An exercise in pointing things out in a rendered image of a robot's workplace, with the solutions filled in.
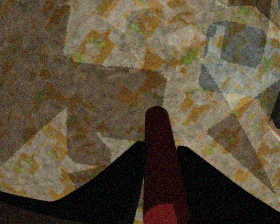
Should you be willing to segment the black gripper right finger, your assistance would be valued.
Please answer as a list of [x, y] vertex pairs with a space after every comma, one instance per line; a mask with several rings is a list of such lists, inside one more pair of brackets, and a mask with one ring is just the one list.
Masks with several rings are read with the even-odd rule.
[[280, 212], [252, 196], [221, 171], [177, 146], [190, 217], [185, 224], [280, 224]]

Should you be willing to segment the dark red peg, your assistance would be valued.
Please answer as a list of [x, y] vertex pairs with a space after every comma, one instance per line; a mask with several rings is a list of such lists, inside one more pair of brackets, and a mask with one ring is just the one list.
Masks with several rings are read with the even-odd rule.
[[144, 224], [185, 224], [190, 217], [167, 109], [154, 106], [145, 116], [147, 161]]

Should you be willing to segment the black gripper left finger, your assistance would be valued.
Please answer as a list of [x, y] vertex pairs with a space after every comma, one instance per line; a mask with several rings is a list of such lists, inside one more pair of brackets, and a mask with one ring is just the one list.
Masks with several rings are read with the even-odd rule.
[[147, 161], [137, 141], [75, 191], [41, 201], [0, 191], [0, 224], [134, 224]]

